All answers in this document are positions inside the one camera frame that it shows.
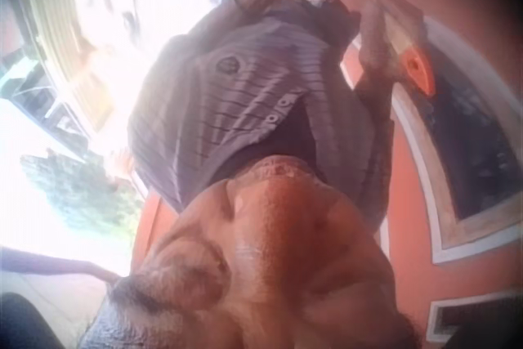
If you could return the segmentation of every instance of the shirt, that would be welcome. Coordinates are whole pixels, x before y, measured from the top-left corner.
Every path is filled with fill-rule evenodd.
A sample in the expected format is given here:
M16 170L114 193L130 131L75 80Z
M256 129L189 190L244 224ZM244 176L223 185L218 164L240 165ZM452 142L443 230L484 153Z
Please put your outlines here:
M340 53L301 2L282 2L211 51L173 38L145 79L129 143L146 180L181 212L235 154L266 140L297 102L316 167L371 222L385 215L391 125L373 124Z

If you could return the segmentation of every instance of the shirt button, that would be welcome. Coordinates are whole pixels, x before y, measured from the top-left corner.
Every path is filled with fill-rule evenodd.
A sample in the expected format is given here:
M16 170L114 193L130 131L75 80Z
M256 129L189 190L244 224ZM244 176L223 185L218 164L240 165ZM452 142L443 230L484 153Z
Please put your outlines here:
M282 98L281 100L278 101L278 105L279 105L279 106L283 106L283 107L285 107L285 106L289 106L289 105L291 105L292 103L293 103L292 100L290 100L290 99L288 99L288 98Z
M270 114L267 116L266 121L270 124L274 124L279 120L279 116L277 114Z

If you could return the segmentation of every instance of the man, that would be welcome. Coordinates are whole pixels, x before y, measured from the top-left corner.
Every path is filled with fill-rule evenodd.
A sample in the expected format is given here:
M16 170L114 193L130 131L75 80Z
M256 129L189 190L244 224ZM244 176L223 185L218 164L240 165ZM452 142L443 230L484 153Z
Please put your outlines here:
M331 28L355 29L324 7L230 0L165 47L129 133L180 216L81 347L417 347L373 239L400 73L376 0L352 91Z

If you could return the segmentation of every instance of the striped shirt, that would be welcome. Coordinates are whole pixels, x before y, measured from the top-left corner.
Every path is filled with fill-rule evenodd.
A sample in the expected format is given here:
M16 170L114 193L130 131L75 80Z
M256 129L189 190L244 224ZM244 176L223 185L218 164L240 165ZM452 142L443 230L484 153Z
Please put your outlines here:
M221 166L262 143L300 101L327 182L379 222L390 181L392 126L376 127L305 7L283 2L211 51L190 36L163 49L129 122L146 180L181 212Z

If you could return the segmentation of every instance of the person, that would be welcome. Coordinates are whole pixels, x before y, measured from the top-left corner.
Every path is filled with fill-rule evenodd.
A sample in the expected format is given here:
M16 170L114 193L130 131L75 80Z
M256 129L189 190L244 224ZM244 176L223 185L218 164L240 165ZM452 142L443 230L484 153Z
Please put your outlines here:
M391 264L391 91L382 0L228 0L173 38L129 122L136 165L179 213L80 347L411 348Z

